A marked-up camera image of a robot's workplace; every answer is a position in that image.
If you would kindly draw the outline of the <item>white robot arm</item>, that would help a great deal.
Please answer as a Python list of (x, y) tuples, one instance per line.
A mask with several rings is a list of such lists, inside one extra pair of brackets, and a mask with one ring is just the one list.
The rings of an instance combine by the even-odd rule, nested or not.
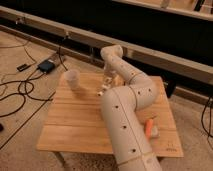
[(118, 74), (125, 80), (125, 85), (109, 88), (101, 97), (101, 114), (119, 171), (162, 171), (136, 116), (137, 110), (154, 103), (158, 88), (150, 76), (122, 56), (120, 45), (101, 49), (105, 74)]

